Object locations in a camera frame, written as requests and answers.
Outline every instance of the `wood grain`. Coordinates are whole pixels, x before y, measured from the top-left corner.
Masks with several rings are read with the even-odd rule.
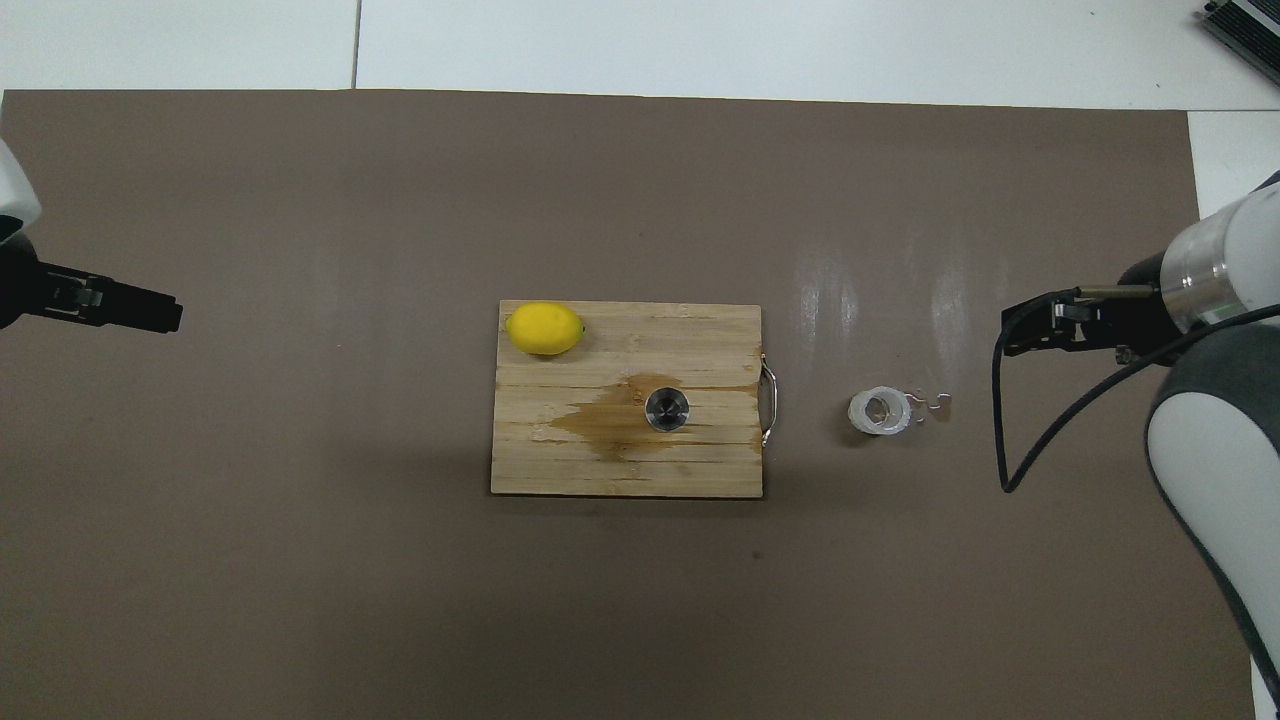
[[[762,497],[760,307],[563,301],[588,328],[554,357],[517,350],[498,313],[494,493]],[[689,421],[649,427],[660,387],[689,400]]]

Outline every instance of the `metal handle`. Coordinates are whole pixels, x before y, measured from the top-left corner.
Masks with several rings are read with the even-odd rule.
[[[764,354],[760,354],[760,384],[764,380],[769,380],[769,427],[764,428],[760,433],[760,447],[769,445],[769,433],[773,432],[773,425],[778,423],[778,377],[773,374],[769,369],[769,364],[764,361]]]

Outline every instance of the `black vent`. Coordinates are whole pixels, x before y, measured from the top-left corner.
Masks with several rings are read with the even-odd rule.
[[[1204,15],[1201,24],[1249,64],[1262,70],[1272,82],[1280,83],[1280,37],[1249,12],[1242,9],[1239,3],[1249,3],[1249,0],[1230,0],[1206,5],[1204,9],[1208,10],[1208,14]],[[1277,19],[1280,18],[1280,0],[1253,0],[1251,5],[1280,23]]]

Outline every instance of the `black ribbed object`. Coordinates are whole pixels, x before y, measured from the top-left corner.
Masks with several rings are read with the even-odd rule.
[[[1204,29],[1280,85],[1280,0],[1226,0],[1204,12]]]

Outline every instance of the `black cable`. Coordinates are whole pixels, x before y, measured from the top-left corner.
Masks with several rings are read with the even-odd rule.
[[[1032,300],[1019,313],[1014,314],[1014,316],[1009,319],[1009,323],[1006,323],[1005,327],[1001,328],[1000,337],[996,340],[996,354],[991,361],[991,400],[992,400],[992,416],[995,419],[995,425],[996,425],[996,466],[1000,470],[1000,488],[1005,492],[1014,492],[1015,489],[1018,489],[1018,486],[1021,484],[1023,478],[1027,477],[1027,471],[1030,470],[1032,464],[1036,462],[1036,459],[1039,457],[1041,452],[1043,452],[1044,448],[1048,446],[1048,443],[1053,439],[1053,437],[1057,436],[1059,430],[1061,430],[1068,423],[1070,423],[1073,418],[1079,415],[1080,410],[1088,407],[1091,402],[1101,397],[1102,393],[1105,393],[1106,391],[1132,378],[1139,372],[1149,368],[1161,357],[1165,357],[1171,352],[1178,352],[1196,342],[1199,342],[1206,336],[1213,334],[1226,328],[1244,325],[1248,323],[1265,320],[1267,318],[1275,318],[1280,315],[1280,305],[1267,305],[1266,307],[1260,307],[1257,310],[1251,310],[1248,313],[1235,315],[1234,318],[1228,318],[1212,325],[1206,325],[1197,331],[1192,331],[1185,336],[1166,343],[1164,347],[1160,347],[1147,355],[1143,355],[1138,360],[1134,360],[1133,363],[1116,370],[1108,378],[1093,386],[1093,388],[1089,389],[1089,392],[1082,395],[1079,400],[1073,402],[1066,410],[1062,411],[1061,415],[1059,415],[1057,418],[1053,419],[1052,423],[1050,423],[1050,427],[1041,434],[1039,439],[1036,441],[1036,445],[1033,445],[1032,448],[1027,452],[1027,456],[1023,457],[1023,461],[1019,462],[1018,470],[1014,471],[1014,477],[1010,478],[1009,462],[1005,457],[1005,421],[1004,421],[1005,413],[1000,395],[1000,361],[1005,355],[1005,345],[1007,345],[1009,342],[1009,333],[1012,331],[1015,324],[1024,320],[1032,313],[1052,306],[1052,304],[1056,300],[1064,297],[1071,299],[1075,297],[1076,295],[1078,295],[1076,290],[1068,290],[1059,292],[1048,292],[1037,297],[1036,300]]]

